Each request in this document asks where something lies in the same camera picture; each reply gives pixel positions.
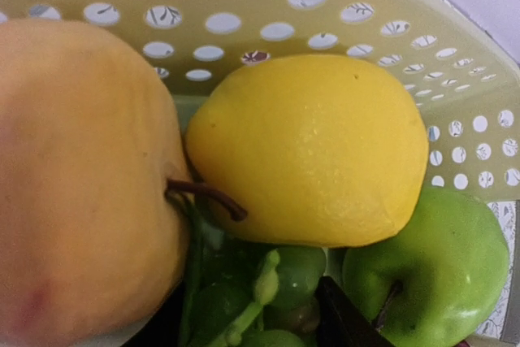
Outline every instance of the apple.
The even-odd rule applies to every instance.
[[[424,187],[401,232],[347,250],[343,283],[366,319],[383,320],[381,335],[396,347],[451,347],[491,314],[508,269],[507,243],[485,202]],[[401,292],[389,300],[396,286]]]

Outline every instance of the plastic basket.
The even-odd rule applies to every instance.
[[[0,21],[25,16],[87,20],[122,37],[156,67],[183,126],[244,64],[328,52],[386,67],[428,126],[426,181],[489,201],[514,253],[520,72],[448,0],[0,0]],[[520,314],[511,278],[479,333],[518,341],[504,331],[505,312]]]

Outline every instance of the lemon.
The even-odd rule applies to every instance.
[[[410,220],[427,166],[411,96],[381,67],[334,54],[273,59],[230,74],[188,125],[204,181],[249,216],[217,220],[248,241],[369,245]]]

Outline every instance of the apple stem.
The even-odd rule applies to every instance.
[[[167,193],[191,193],[194,195],[202,195],[217,201],[229,212],[233,221],[243,221],[247,217],[247,210],[235,202],[227,194],[213,189],[210,186],[203,183],[193,183],[184,180],[167,180]]]
[[[375,328],[377,332],[381,332],[384,327],[384,322],[387,318],[388,307],[392,303],[393,299],[401,294],[403,291],[403,283],[400,280],[396,280],[392,286],[390,287],[390,291],[388,292],[387,299],[385,300],[383,306],[379,310],[377,316],[372,321],[372,327]]]

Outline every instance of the perforated basket wall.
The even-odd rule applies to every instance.
[[[308,52],[367,59],[422,112],[427,181],[490,202],[519,198],[518,66],[447,0],[0,0],[0,11],[0,21],[105,26],[156,67],[183,124],[244,64]]]

